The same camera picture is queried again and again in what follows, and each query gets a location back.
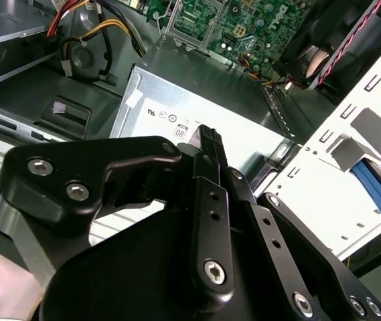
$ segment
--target motherboard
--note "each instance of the motherboard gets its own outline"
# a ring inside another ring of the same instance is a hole
[[[148,20],[191,49],[214,52],[231,62],[244,55],[248,69],[274,77],[283,54],[315,0],[148,0]]]

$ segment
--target wire bundle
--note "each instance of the wire bundle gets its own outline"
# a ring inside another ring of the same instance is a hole
[[[332,63],[330,64],[330,66],[328,67],[327,71],[324,73],[324,75],[320,76],[319,77],[319,80],[318,80],[318,84],[321,85],[324,80],[326,79],[326,77],[328,77],[328,75],[330,75],[331,71],[333,70],[333,68],[335,67],[336,63],[340,60],[340,58],[342,57],[342,55],[344,54],[345,52],[345,49],[351,44],[351,42],[354,40],[354,38],[356,37],[357,33],[364,28],[364,26],[366,25],[367,21],[369,20],[369,18],[371,16],[373,16],[380,8],[381,6],[381,0],[378,0],[378,3],[376,4],[376,6],[374,6],[372,8],[372,10],[370,10],[369,14],[367,14],[367,16],[364,17],[363,21],[358,25],[357,29],[350,35],[350,38],[345,42],[344,46],[339,50],[339,52],[337,53],[337,56],[335,57],[335,59],[332,61]]]
[[[117,26],[121,28],[127,35],[129,35],[129,31],[126,29],[126,27],[118,20],[116,19],[108,19],[106,21],[103,21],[99,25],[97,25],[94,29],[88,31],[84,35],[80,37],[72,36],[67,38],[64,42],[62,42],[62,58],[63,60],[68,60],[70,59],[69,54],[68,54],[68,49],[70,47],[70,43],[73,41],[80,42],[83,46],[85,46],[86,42],[91,40],[93,37],[98,35],[102,30],[104,30],[107,27],[110,26]]]
[[[56,14],[54,20],[52,21],[52,24],[50,25],[49,31],[48,31],[48,37],[53,37],[58,32],[58,26],[60,21],[71,11],[89,3],[89,0],[84,0],[79,2],[80,0],[68,0],[65,2],[65,4],[62,6],[62,8],[59,10],[59,12]],[[109,19],[105,20],[105,16],[103,13],[99,13],[98,16],[100,18],[100,24],[97,25],[94,29],[90,30],[89,32],[85,33],[84,35],[81,35],[80,37],[72,36],[67,39],[65,39],[64,42],[62,42],[62,56],[65,60],[69,59],[68,57],[68,48],[70,46],[70,43],[73,41],[78,41],[82,45],[85,45],[87,41],[92,39],[94,36],[98,35],[102,32],[104,36],[104,40],[106,42],[106,49],[107,49],[107,58],[111,57],[111,44],[108,40],[108,35],[106,34],[105,28],[110,26],[117,26],[121,28],[128,36],[131,37],[132,46],[134,47],[135,51],[140,57],[143,57],[146,53],[145,46],[143,44],[143,40],[141,39],[141,36],[139,35],[139,32],[136,30],[135,26],[123,15],[121,10],[111,2],[107,0],[98,0],[98,3],[104,7],[106,10],[110,11],[113,15],[117,17],[117,19]],[[105,71],[101,72],[102,74],[107,74],[107,70],[111,67],[111,59],[107,59],[107,67]]]
[[[248,53],[242,53],[239,58],[238,58],[239,64],[245,68],[245,71],[248,73],[248,75],[254,79],[256,82],[260,82],[264,86],[277,86],[277,85],[283,85],[286,82],[285,77],[284,80],[281,80],[280,82],[274,82],[273,80],[271,81],[266,81],[265,77],[262,76],[260,71],[255,71],[251,68],[251,63],[248,58]]]

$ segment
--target sticker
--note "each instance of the sticker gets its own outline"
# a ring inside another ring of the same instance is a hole
[[[199,122],[178,112],[177,108],[145,98],[132,136],[157,135],[165,137],[174,144],[187,143],[199,125]]]
[[[134,108],[142,97],[143,97],[143,93],[140,92],[138,89],[136,89],[127,99],[126,105],[128,105],[131,108]]]
[[[52,3],[56,9],[57,12],[61,10],[61,8],[65,5],[66,0],[52,0]]]

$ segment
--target green circuit board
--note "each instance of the green circuit board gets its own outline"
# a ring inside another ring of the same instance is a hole
[[[235,62],[246,54],[252,68],[271,78],[272,64],[300,28],[311,0],[229,0],[208,49]]]
[[[205,0],[182,0],[181,4],[183,9],[178,13],[174,29],[203,41],[218,10]]]
[[[160,25],[169,23],[169,16],[179,3],[181,10],[174,29],[197,40],[203,40],[217,9],[207,0],[172,0]],[[230,61],[237,62],[241,54],[251,68],[271,79],[272,64],[300,28],[315,0],[224,0],[222,11],[210,37],[207,49]],[[156,20],[165,14],[169,0],[149,0],[144,14]]]

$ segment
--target red wire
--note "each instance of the red wire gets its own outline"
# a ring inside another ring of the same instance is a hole
[[[330,64],[330,66],[328,67],[327,71],[324,73],[324,75],[322,75],[319,78],[319,81],[318,81],[319,85],[321,85],[324,82],[324,80],[326,79],[326,77],[328,77],[328,75],[330,75],[330,73],[333,70],[334,66],[339,61],[339,59],[342,57],[342,55],[344,54],[345,49],[351,44],[351,42],[356,37],[357,33],[361,29],[363,29],[363,27],[366,25],[367,21],[369,21],[369,18],[371,16],[373,16],[377,12],[377,10],[380,8],[380,6],[381,6],[381,0],[379,0],[378,3],[376,4],[376,6],[373,7],[372,10],[370,10],[369,14],[367,14],[367,16],[364,17],[364,19],[361,22],[361,24],[358,25],[357,29],[350,35],[350,38],[345,42],[344,46],[339,50],[339,52],[337,53],[337,56],[335,57],[335,59]]]
[[[48,37],[52,37],[56,34],[56,32],[58,30],[58,24],[59,24],[59,21],[61,20],[61,17],[63,16],[63,14],[67,10],[69,10],[69,8],[71,8],[73,5],[75,5],[78,1],[79,0],[68,0],[67,2],[65,2],[65,4],[62,6],[62,8],[56,14],[54,20],[52,21],[52,24],[49,27]]]

